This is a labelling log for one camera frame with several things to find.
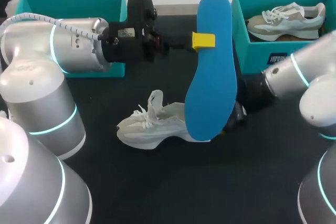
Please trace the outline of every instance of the white shoelace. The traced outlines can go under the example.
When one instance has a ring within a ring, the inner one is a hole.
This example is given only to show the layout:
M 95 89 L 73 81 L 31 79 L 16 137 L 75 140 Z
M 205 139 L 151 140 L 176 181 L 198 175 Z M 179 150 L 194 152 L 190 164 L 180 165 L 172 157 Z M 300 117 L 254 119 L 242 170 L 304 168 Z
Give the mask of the white shoelace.
M 139 105 L 141 111 L 135 110 L 131 115 L 132 118 L 136 118 L 139 122 L 142 122 L 142 127 L 144 129 L 149 129 L 154 125 L 161 125 L 162 123 L 158 120 L 152 120 L 149 118 L 148 112 Z
M 289 17 L 286 16 L 284 12 L 282 12 L 283 8 L 282 6 L 274 7 L 272 10 L 263 11 L 261 14 L 268 24 L 273 24 L 273 21 L 275 19 L 288 19 Z

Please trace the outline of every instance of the teal box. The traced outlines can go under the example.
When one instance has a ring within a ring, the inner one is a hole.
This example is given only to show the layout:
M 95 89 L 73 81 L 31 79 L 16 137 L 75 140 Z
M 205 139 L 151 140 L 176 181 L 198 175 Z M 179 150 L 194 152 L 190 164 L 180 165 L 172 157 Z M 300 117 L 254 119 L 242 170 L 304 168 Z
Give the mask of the teal box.
M 103 18 L 122 22 L 127 18 L 126 0 L 20 0 L 15 14 L 36 13 L 52 18 Z M 70 78 L 124 77 L 125 64 L 114 63 L 108 72 L 70 73 Z
M 244 19 L 261 15 L 264 10 L 296 2 L 301 6 L 316 6 L 324 3 L 326 7 L 325 32 L 336 29 L 336 0 L 233 0 L 233 39 L 235 41 L 242 73 L 259 73 L 269 67 L 272 55 L 289 56 L 296 50 L 313 41 L 251 42 Z

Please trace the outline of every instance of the silver robotic arm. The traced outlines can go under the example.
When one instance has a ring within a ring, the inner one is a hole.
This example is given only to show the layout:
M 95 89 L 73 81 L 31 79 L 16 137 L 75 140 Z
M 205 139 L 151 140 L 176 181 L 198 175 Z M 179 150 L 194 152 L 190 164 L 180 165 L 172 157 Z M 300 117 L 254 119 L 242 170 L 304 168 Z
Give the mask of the silver robotic arm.
M 114 62 L 152 61 L 158 46 L 152 35 L 155 19 L 152 0 L 128 0 L 124 22 L 31 13 L 7 19 L 0 26 L 0 49 L 8 65 L 0 75 L 0 95 L 14 121 L 60 159 L 73 156 L 86 133 L 65 74 L 106 72 Z
M 336 33 L 323 36 L 264 73 L 275 98 L 304 91 L 302 117 L 321 136 L 336 140 Z M 302 181 L 297 198 L 304 224 L 336 223 L 336 145 L 328 149 Z
M 304 91 L 303 118 L 328 138 L 336 139 L 336 34 L 291 54 L 264 71 L 265 83 L 277 98 Z

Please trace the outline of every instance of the white coiled cable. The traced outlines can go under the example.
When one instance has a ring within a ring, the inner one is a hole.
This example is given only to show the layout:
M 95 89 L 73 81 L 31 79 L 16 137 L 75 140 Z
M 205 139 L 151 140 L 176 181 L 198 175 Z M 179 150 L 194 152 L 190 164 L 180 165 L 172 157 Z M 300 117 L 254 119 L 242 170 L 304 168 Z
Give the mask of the white coiled cable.
M 85 38 L 88 38 L 88 39 L 96 40 L 96 41 L 101 40 L 101 38 L 102 38 L 101 34 L 95 34 L 95 33 L 92 33 L 91 31 L 83 30 L 81 28 L 78 28 L 78 27 L 75 27 L 75 26 L 72 26 L 72 25 L 65 25 L 64 23 L 62 23 L 62 21 L 60 21 L 58 19 L 54 19 L 54 18 L 45 16 L 45 15 L 34 14 L 34 13 L 21 13 L 21 14 L 14 15 L 14 16 L 6 19 L 0 25 L 0 41 L 1 41 L 1 38 L 4 34 L 4 32 L 5 32 L 5 29 L 10 24 L 13 24 L 17 21 L 24 20 L 24 19 L 34 19 L 34 20 L 45 21 L 45 22 L 51 23 L 55 26 L 64 28 L 64 29 L 70 31 L 71 33 L 77 34 L 79 36 L 82 36 L 82 37 L 85 37 Z M 2 69 L 1 61 L 0 61 L 0 75 L 2 74 L 2 72 L 3 72 L 3 69 Z

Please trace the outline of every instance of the robotic arm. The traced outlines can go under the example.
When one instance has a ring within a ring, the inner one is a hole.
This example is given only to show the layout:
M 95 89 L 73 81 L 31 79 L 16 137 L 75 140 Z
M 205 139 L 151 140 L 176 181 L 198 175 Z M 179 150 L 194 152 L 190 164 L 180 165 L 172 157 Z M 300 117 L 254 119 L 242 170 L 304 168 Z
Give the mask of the robotic arm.
M 335 54 L 333 32 L 266 69 L 255 87 L 268 100 L 305 91 L 300 101 L 303 118 L 322 136 L 336 139 Z
M 171 47 L 192 48 L 195 33 L 159 34 L 156 17 L 152 0 L 128 0 L 128 19 L 121 23 L 30 13 L 6 20 L 0 48 L 8 67 L 0 94 L 15 122 L 59 158 L 73 156 L 86 133 L 64 74 L 104 72 L 114 62 L 154 61 Z

